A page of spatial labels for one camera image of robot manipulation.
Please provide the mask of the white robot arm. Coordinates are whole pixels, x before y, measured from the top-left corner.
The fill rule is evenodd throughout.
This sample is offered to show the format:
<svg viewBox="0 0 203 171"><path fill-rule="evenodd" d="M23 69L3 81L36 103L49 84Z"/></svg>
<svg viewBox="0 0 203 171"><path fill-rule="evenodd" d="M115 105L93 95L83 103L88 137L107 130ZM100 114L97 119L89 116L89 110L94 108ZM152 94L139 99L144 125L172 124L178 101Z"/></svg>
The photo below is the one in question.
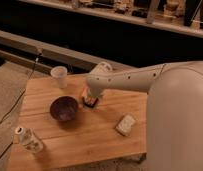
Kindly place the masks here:
<svg viewBox="0 0 203 171"><path fill-rule="evenodd" d="M203 171L203 61L123 71L99 63L86 77L89 94L146 92L148 171Z"/></svg>

